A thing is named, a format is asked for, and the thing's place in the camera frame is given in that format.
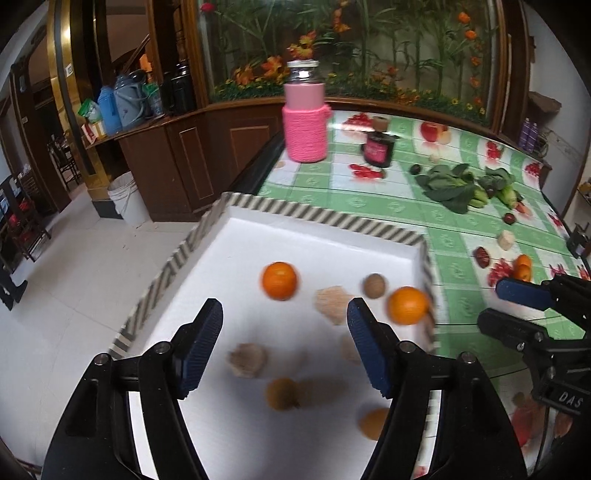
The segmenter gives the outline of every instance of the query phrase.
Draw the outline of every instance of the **black bottle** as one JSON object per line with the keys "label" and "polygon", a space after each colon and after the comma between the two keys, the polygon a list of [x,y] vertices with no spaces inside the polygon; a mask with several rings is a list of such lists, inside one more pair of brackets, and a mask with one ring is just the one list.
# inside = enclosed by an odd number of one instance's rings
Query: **black bottle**
{"label": "black bottle", "polygon": [[371,119],[371,126],[375,132],[368,133],[368,139],[363,146],[363,159],[378,168],[388,168],[392,163],[394,142],[398,137],[384,133],[388,130],[389,120],[383,116]]}

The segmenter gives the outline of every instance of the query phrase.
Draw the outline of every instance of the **green and white tablecloth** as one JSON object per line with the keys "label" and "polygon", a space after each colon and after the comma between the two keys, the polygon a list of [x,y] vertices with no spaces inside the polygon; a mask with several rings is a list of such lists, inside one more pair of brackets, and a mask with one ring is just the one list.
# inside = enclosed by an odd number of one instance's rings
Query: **green and white tablecloth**
{"label": "green and white tablecloth", "polygon": [[[478,331],[476,318],[486,307],[544,325],[556,339],[583,336],[581,329],[555,311],[541,312],[500,300],[489,285],[488,274],[496,262],[501,258],[511,262],[522,253],[533,261],[532,280],[536,283],[552,278],[556,271],[579,277],[587,275],[583,263],[567,250],[567,232],[540,192],[539,164],[535,160],[510,147],[453,128],[449,128],[451,141],[446,145],[428,142],[421,133],[422,121],[392,116],[388,133],[400,139],[387,177],[358,179],[349,165],[363,164],[359,145],[365,142],[365,134],[359,131],[363,127],[345,123],[355,113],[334,112],[329,125],[329,155],[325,160],[300,164],[283,152],[259,195],[380,219],[423,233],[433,262],[437,352],[455,357],[462,351],[471,351],[491,378],[523,371],[525,365],[520,361],[520,354]],[[502,151],[500,158],[489,154],[491,148]],[[509,210],[498,199],[492,199],[483,209],[470,207],[465,215],[452,213],[432,202],[408,172],[413,164],[422,165],[424,171],[432,167],[430,155],[451,166],[468,163],[477,176],[483,175],[485,167],[504,167],[515,175],[515,189],[525,198],[524,204],[532,215],[513,211],[517,222],[508,226],[502,217]],[[513,231],[517,239],[509,251],[501,250],[496,243],[496,237],[504,229]],[[472,257],[472,251],[480,246],[491,255],[491,265],[485,269],[478,267]],[[503,390],[504,382],[500,378],[495,383]]]}

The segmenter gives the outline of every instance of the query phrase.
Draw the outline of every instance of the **blue plastic pitcher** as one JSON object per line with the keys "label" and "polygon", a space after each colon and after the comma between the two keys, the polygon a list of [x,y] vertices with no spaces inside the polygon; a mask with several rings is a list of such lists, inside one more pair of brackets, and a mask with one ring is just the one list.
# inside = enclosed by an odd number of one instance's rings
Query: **blue plastic pitcher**
{"label": "blue plastic pitcher", "polygon": [[115,102],[123,130],[129,130],[145,121],[145,98],[141,85],[127,75],[119,75],[115,82]]}
{"label": "blue plastic pitcher", "polygon": [[103,116],[107,135],[115,135],[121,132],[123,125],[121,125],[121,118],[119,118],[113,89],[109,86],[101,88],[97,103],[99,104],[100,113]]}

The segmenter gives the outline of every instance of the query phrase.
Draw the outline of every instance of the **trash can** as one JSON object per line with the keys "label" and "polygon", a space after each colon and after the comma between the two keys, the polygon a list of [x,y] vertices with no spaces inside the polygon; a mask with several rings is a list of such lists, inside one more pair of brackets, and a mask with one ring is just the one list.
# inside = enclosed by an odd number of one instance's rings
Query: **trash can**
{"label": "trash can", "polygon": [[140,226],[150,220],[148,209],[130,171],[113,180],[107,193],[115,204],[115,210],[128,225]]}

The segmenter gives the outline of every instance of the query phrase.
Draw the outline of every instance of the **bolt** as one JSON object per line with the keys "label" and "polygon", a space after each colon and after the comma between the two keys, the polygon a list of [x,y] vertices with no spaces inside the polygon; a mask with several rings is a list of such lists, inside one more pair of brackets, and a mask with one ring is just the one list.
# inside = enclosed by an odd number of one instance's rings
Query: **bolt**
{"label": "bolt", "polygon": [[154,352],[156,353],[166,353],[170,350],[170,343],[169,342],[158,342],[154,345]]}
{"label": "bolt", "polygon": [[398,348],[404,353],[413,353],[417,349],[417,346],[408,340],[404,340],[398,344]]}
{"label": "bolt", "polygon": [[462,354],[460,355],[460,358],[466,364],[475,364],[476,363],[476,357],[474,356],[473,353],[470,353],[470,352],[462,352]]}
{"label": "bolt", "polygon": [[99,353],[95,357],[95,365],[104,365],[109,361],[110,358],[111,357],[109,356],[108,353]]}

